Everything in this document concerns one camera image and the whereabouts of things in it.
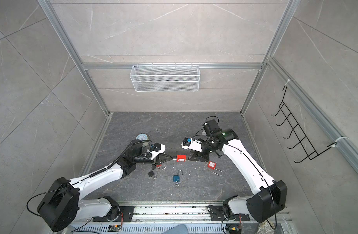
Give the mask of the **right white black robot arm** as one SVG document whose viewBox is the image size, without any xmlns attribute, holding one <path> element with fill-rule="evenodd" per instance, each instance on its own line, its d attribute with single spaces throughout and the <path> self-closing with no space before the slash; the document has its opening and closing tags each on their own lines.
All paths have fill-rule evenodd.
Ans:
<svg viewBox="0 0 358 234">
<path fill-rule="evenodd" d="M 185 137 L 182 148 L 194 151 L 195 160 L 204 161 L 209 161 L 210 153 L 221 150 L 243 175 L 253 193 L 248 199 L 234 196 L 225 200 L 223 212 L 226 218 L 247 214 L 263 223 L 285 208 L 286 184 L 272 178 L 258 165 L 232 129 L 217 129 L 207 133 L 207 137 L 207 140 Z"/>
</svg>

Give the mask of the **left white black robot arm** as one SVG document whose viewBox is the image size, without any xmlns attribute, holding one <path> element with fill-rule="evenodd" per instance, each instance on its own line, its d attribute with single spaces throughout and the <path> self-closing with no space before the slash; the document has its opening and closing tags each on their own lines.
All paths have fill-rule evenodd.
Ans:
<svg viewBox="0 0 358 234">
<path fill-rule="evenodd" d="M 91 200 L 85 197 L 111 182 L 125 178 L 136 169 L 138 163 L 151 163 L 152 169 L 155 169 L 164 162 L 176 159 L 164 151 L 163 144 L 132 140 L 109 165 L 81 177 L 56 179 L 49 190 L 42 193 L 43 199 L 37 210 L 28 211 L 41 217 L 53 232 L 62 231 L 72 222 L 86 218 L 96 217 L 107 221 L 120 219 L 122 212 L 112 197 Z"/>
</svg>

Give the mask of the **small black padlock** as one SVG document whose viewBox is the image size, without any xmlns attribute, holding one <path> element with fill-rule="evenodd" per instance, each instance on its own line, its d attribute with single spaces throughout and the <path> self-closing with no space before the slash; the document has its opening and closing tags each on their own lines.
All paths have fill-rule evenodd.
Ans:
<svg viewBox="0 0 358 234">
<path fill-rule="evenodd" d="M 155 174 L 154 170 L 151 170 L 150 172 L 148 172 L 148 176 L 151 179 L 156 179 L 157 178 L 157 175 Z"/>
</svg>

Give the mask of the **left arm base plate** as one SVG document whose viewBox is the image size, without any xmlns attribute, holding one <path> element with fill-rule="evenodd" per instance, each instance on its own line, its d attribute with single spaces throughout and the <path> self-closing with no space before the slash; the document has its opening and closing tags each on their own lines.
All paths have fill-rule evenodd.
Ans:
<svg viewBox="0 0 358 234">
<path fill-rule="evenodd" d="M 112 208 L 111 211 L 104 217 L 94 217 L 93 222 L 130 222 L 134 214 L 134 206 L 119 206 Z"/>
</svg>

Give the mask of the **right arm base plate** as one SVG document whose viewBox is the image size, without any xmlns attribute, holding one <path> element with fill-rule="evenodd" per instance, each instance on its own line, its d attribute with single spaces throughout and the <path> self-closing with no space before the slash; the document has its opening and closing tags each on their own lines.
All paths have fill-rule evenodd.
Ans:
<svg viewBox="0 0 358 234">
<path fill-rule="evenodd" d="M 250 221 L 247 214 L 234 214 L 225 206 L 208 205 L 207 210 L 212 221 Z"/>
</svg>

